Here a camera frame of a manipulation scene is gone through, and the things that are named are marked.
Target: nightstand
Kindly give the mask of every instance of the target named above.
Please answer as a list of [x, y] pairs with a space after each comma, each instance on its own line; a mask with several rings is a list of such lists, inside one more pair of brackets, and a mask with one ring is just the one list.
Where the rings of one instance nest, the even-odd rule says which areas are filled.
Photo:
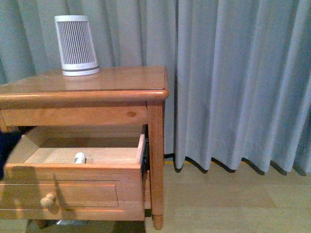
[[[0, 215], [143, 220], [151, 208], [160, 230], [168, 95], [167, 71], [160, 66], [101, 68], [80, 77], [55, 70], [1, 85], [1, 131], [35, 127], [6, 164]], [[150, 171], [142, 176], [146, 138]], [[68, 154], [79, 150], [93, 156], [90, 163], [72, 163]]]

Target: dark object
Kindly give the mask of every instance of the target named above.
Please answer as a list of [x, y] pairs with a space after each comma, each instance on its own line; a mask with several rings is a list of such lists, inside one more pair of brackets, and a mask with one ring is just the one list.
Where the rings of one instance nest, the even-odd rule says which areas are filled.
[[0, 133], [0, 180], [3, 178], [3, 167], [10, 152], [21, 138], [21, 133]]

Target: table leg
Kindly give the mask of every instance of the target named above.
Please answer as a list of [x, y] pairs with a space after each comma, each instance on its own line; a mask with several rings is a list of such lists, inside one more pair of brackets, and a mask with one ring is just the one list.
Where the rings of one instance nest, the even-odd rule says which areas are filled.
[[148, 102], [151, 210], [156, 230], [163, 227], [163, 102]]

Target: vent grille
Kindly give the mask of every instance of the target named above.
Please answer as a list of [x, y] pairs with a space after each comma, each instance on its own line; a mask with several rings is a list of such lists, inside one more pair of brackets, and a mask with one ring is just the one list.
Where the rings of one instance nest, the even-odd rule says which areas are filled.
[[64, 64], [85, 64], [97, 61], [87, 21], [57, 22], [57, 27]]

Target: wooden floor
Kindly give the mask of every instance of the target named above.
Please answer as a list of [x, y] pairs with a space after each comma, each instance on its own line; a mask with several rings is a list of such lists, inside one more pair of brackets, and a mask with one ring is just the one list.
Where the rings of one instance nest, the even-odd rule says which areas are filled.
[[212, 164], [208, 173], [185, 164], [176, 173], [165, 164], [164, 228], [145, 222], [90, 221], [39, 230], [26, 220], [0, 220], [4, 233], [310, 233], [311, 174], [264, 176], [242, 163], [235, 173]]

